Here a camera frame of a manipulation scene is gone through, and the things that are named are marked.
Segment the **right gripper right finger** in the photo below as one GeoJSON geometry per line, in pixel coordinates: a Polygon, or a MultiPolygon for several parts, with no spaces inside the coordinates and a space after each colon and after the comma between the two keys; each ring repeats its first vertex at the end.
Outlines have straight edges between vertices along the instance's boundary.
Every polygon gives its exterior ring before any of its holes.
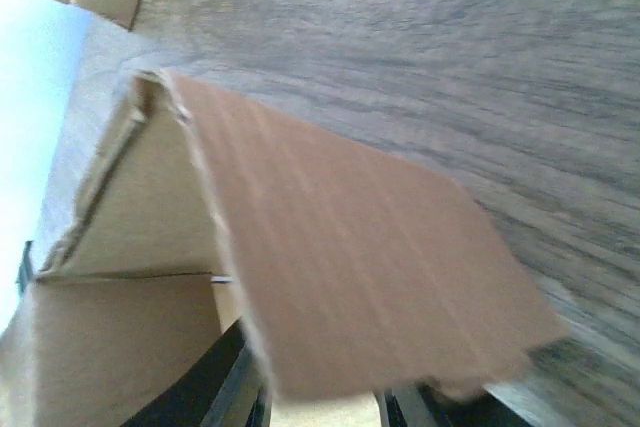
{"type": "Polygon", "coordinates": [[[426,385],[375,394],[382,426],[531,427],[522,416],[488,392],[456,402],[426,385]]]}

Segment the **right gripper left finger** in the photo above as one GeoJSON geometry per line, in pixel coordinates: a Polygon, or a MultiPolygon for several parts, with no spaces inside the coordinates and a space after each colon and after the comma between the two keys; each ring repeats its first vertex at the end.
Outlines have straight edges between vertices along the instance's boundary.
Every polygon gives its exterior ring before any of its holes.
{"type": "Polygon", "coordinates": [[[173,385],[126,426],[267,426],[271,404],[263,379],[234,322],[173,385]]]}

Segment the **cardboard box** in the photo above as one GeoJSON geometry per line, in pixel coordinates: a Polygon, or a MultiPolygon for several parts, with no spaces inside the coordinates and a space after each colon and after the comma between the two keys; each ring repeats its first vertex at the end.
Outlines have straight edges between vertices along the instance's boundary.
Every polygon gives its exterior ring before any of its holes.
{"type": "Polygon", "coordinates": [[[450,177],[169,71],[114,111],[1,337],[6,426],[126,426],[236,321],[274,401],[463,402],[563,339],[450,177]]]}

